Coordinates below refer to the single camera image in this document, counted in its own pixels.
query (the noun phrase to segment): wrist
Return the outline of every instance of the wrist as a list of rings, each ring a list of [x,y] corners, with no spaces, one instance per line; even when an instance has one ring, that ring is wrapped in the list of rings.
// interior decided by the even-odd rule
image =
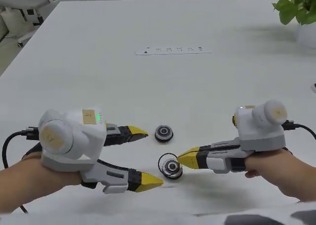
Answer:
[[[304,168],[301,184],[297,188],[299,191],[297,198],[303,202],[316,201],[316,168],[308,164],[305,164]]]

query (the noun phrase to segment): small round object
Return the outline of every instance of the small round object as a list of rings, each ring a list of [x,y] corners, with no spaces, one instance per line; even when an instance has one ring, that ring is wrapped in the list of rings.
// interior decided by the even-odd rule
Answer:
[[[158,160],[158,169],[171,180],[179,179],[183,174],[182,165],[178,163],[178,158],[173,153],[165,153]]]
[[[155,138],[161,143],[169,142],[173,137],[172,129],[167,125],[158,126],[155,131]]]

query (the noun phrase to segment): finger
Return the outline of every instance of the finger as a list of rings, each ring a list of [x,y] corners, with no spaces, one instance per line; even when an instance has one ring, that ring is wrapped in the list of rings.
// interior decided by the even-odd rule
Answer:
[[[246,172],[245,176],[247,178],[254,178],[254,177],[258,177],[259,173],[256,170],[251,170],[249,172]]]

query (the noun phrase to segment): black cable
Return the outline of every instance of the black cable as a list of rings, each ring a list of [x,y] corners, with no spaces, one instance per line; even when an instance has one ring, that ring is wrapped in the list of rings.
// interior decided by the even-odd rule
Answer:
[[[2,147],[2,162],[3,162],[3,166],[4,168],[8,168],[9,165],[8,165],[8,161],[7,161],[7,158],[6,158],[6,151],[8,149],[8,145],[10,143],[10,141],[16,137],[16,136],[19,136],[19,135],[22,135],[22,136],[26,136],[27,135],[27,132],[26,131],[18,131],[18,132],[15,132],[13,133],[12,135],[10,135],[4,142],[3,144],[3,147]],[[26,208],[24,208],[23,205],[20,206],[21,210],[25,213],[25,214],[28,214],[29,212],[26,210]]]
[[[307,130],[308,132],[310,132],[312,134],[312,136],[314,137],[314,139],[316,140],[316,134],[313,130],[311,130],[310,128],[308,128],[307,126],[301,125],[301,124],[294,124],[295,128],[302,128],[304,130]]]

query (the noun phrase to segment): sticker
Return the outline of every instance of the sticker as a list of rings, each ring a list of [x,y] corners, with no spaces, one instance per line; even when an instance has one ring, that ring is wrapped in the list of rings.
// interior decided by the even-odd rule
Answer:
[[[285,108],[274,108],[272,111],[274,119],[287,118],[287,113]]]
[[[95,111],[94,110],[82,110],[83,123],[85,125],[96,125],[97,121],[95,119]]]
[[[64,140],[56,135],[48,126],[41,130],[40,140],[45,141],[48,146],[55,150],[60,150],[64,145]]]
[[[178,47],[147,47],[143,50],[137,51],[137,56],[148,56],[148,55],[174,55],[174,54],[203,54],[211,53],[205,47],[197,46],[178,46]]]

